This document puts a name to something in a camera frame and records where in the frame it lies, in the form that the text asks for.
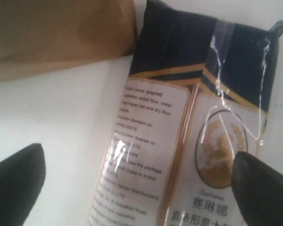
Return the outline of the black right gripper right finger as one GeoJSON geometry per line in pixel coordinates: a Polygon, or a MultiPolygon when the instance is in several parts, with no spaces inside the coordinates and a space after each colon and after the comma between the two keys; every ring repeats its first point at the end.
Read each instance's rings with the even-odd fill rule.
{"type": "Polygon", "coordinates": [[[283,226],[283,175],[247,152],[233,161],[232,191],[249,226],[283,226]]]}

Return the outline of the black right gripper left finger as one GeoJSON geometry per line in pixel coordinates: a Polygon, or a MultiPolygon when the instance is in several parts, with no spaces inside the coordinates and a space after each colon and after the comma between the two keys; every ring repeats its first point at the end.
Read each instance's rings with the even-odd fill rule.
{"type": "Polygon", "coordinates": [[[46,177],[44,150],[34,143],[0,162],[0,226],[22,226],[46,177]]]}

